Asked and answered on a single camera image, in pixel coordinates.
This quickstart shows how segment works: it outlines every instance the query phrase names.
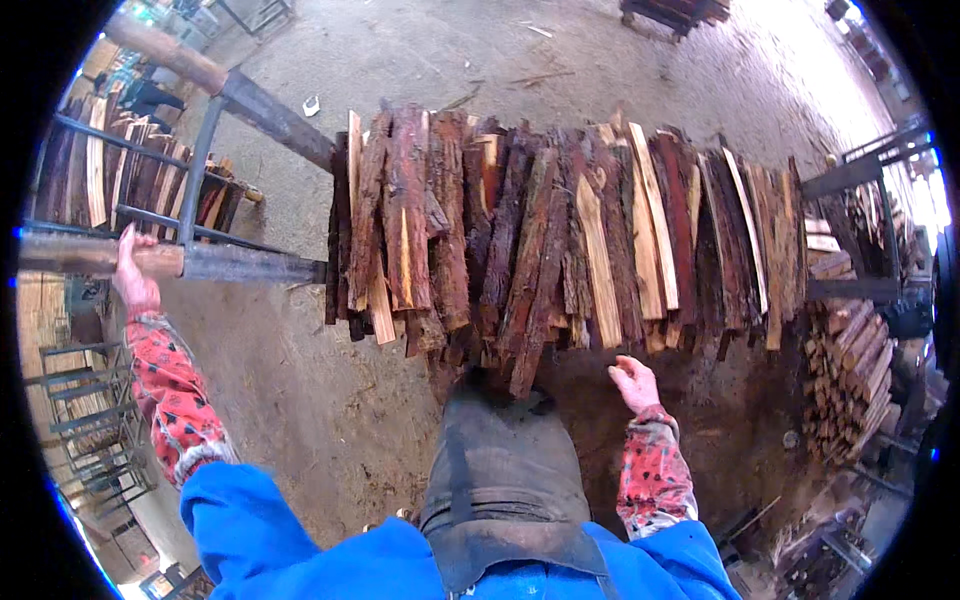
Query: person's left hand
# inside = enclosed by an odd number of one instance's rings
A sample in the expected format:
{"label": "person's left hand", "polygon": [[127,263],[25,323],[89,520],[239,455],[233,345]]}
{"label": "person's left hand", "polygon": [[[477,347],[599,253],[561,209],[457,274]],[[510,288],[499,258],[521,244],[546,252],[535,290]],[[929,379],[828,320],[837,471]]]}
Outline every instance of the person's left hand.
{"label": "person's left hand", "polygon": [[128,311],[132,308],[140,312],[160,308],[160,289],[156,286],[156,281],[144,276],[140,267],[133,261],[134,250],[155,246],[156,243],[157,240],[153,235],[137,233],[133,223],[130,223],[120,235],[117,271],[113,274],[113,286],[120,294],[123,303],[127,305]]}

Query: concrete floor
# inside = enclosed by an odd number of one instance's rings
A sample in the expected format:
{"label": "concrete floor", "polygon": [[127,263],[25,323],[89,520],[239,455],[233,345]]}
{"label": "concrete floor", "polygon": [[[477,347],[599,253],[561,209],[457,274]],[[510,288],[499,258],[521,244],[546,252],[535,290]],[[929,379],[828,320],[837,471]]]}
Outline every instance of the concrete floor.
{"label": "concrete floor", "polygon": [[[623,101],[625,114],[647,131],[679,126],[704,147],[715,146],[721,132],[767,166],[785,167],[796,156],[802,177],[819,172],[825,149],[839,152],[893,127],[821,0],[736,0],[729,22],[694,31],[679,45],[646,19],[637,20],[639,31],[623,27],[614,0],[313,0],[296,10],[298,18],[265,43],[234,28],[208,54],[240,64],[291,108],[318,94],[321,112],[310,122],[331,137],[345,128],[348,109],[366,125],[380,98],[441,108],[468,94],[472,80],[484,80],[465,106],[472,114],[507,124],[526,118],[542,130],[604,121]],[[526,88],[508,83],[559,71],[574,74]],[[196,135],[206,98],[194,94],[188,105],[177,126],[183,140]],[[326,258],[328,174],[231,116],[221,120],[213,152],[229,156],[238,177],[267,198],[242,205],[232,233]],[[161,289],[242,458],[273,471],[320,546],[418,504],[441,406],[421,360],[403,358],[402,341],[352,344],[344,325],[322,327],[322,287]],[[596,517],[612,524],[607,505],[627,415],[605,381],[607,358],[545,358],[540,375],[557,390]],[[708,526],[784,490],[790,497],[771,519],[785,522],[805,508],[822,473],[780,445],[797,422],[794,354],[767,356],[741,341],[723,364],[671,355],[654,364],[664,404],[681,422]],[[148,530],[179,525],[169,507],[141,513]],[[181,532],[161,538],[167,556],[195,563]]]}

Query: wooden handle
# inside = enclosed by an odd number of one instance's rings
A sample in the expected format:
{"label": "wooden handle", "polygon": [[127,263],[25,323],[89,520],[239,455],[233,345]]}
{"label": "wooden handle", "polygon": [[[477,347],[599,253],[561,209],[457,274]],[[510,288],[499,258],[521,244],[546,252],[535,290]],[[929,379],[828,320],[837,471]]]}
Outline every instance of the wooden handle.
{"label": "wooden handle", "polygon": [[[117,269],[117,248],[117,240],[25,231],[20,239],[19,267],[32,271],[109,276]],[[183,247],[163,244],[139,248],[133,252],[133,262],[149,277],[180,277],[183,275]]]}
{"label": "wooden handle", "polygon": [[199,85],[211,96],[224,89],[227,70],[192,48],[185,48],[163,32],[124,14],[115,14],[104,33],[118,46],[136,50],[181,77]]}

